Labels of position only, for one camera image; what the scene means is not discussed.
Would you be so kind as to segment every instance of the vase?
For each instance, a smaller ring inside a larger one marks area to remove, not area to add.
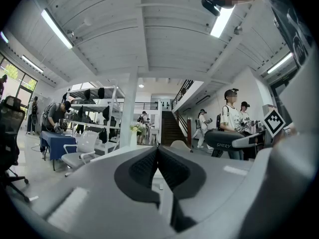
[[[136,132],[136,131],[132,131],[131,144],[130,144],[130,146],[131,146],[132,148],[136,148],[137,145],[138,145],[137,132]]]

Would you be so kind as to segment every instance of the blue tablecloth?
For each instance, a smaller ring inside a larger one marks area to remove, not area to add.
[[[76,144],[75,138],[64,134],[42,131],[40,134],[41,146],[50,147],[50,160],[60,159],[66,154],[63,145]],[[69,153],[76,152],[76,147],[68,147]]]

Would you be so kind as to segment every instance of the flowers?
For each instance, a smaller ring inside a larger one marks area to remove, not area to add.
[[[132,132],[142,132],[143,130],[143,125],[140,123],[132,123],[130,125],[130,129]]]

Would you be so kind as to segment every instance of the white chair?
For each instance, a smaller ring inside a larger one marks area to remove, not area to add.
[[[77,144],[65,144],[63,146],[66,154],[62,156],[62,161],[66,163],[73,171],[89,163],[92,159],[99,157],[95,154],[94,146],[99,134],[93,131],[84,131],[77,140]],[[69,153],[67,147],[77,147],[76,152]]]

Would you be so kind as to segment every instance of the staircase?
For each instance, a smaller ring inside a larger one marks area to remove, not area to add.
[[[161,144],[170,146],[176,140],[181,140],[187,144],[186,138],[177,124],[173,113],[162,112],[161,116]]]

